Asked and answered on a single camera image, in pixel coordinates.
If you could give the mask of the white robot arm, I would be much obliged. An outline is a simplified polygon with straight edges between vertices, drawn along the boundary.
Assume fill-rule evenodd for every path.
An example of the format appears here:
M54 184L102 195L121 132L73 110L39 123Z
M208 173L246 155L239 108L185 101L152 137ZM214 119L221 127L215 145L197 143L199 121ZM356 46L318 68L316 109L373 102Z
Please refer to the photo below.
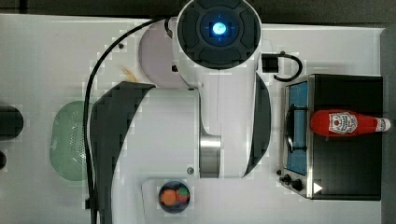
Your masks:
M92 106L99 224L213 224L216 185L243 178L271 129L262 23L247 0L190 0L172 30L182 86L121 82Z

